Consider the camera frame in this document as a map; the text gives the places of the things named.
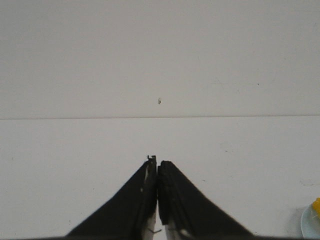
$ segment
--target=white plate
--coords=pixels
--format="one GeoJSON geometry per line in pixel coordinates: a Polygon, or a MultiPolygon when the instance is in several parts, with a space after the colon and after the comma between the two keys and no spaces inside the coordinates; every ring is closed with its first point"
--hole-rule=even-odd
{"type": "Polygon", "coordinates": [[[312,205],[302,213],[300,224],[305,239],[320,239],[320,219],[312,205]]]}

